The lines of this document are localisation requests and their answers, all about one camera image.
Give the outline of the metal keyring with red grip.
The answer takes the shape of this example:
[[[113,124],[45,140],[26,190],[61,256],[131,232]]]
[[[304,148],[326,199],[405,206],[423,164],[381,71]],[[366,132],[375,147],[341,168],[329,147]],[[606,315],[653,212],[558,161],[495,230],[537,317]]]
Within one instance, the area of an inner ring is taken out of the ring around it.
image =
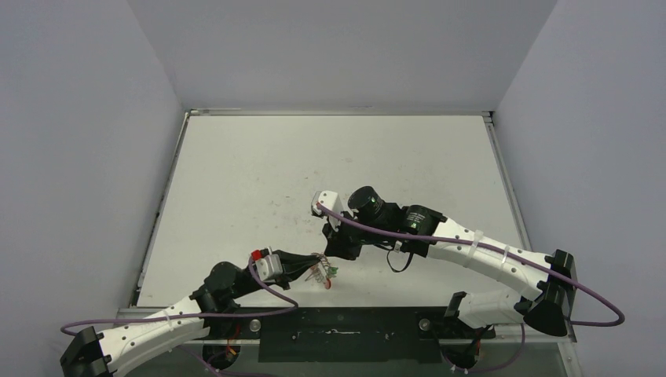
[[[309,268],[309,275],[306,277],[306,281],[317,282],[318,284],[321,284],[325,290],[330,290],[332,288],[332,280],[337,277],[338,273],[335,276],[328,276],[327,268],[330,266],[337,266],[333,265],[328,257],[323,254],[313,253],[313,256],[317,256],[319,262]]]

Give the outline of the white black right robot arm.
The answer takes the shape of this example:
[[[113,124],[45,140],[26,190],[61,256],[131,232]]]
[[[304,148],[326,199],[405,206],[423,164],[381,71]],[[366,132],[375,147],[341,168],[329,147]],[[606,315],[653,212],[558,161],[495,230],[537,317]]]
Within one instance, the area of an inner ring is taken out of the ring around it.
[[[452,295],[444,315],[446,331],[462,337],[496,324],[526,324],[545,335],[564,337],[576,295],[573,256],[512,247],[468,229],[421,205],[386,202],[371,187],[355,191],[342,205],[337,193],[315,193],[312,213],[325,218],[328,257],[354,261],[373,246],[390,252],[451,262],[502,284],[481,294]]]

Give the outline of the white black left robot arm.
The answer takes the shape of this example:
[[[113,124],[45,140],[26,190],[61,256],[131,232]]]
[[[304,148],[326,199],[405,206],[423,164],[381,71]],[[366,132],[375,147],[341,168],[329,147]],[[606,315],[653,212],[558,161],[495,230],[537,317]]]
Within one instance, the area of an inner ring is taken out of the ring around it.
[[[148,317],[111,319],[111,328],[103,331],[95,328],[99,320],[66,324],[61,330],[72,340],[60,357],[61,369],[66,376],[124,376],[186,342],[224,338],[243,319],[289,313],[297,309],[297,302],[275,293],[272,287],[289,289],[292,282],[320,261],[318,254],[256,250],[244,268],[219,262],[190,295]],[[242,312],[236,300],[256,291],[275,294],[289,307],[262,313]]]

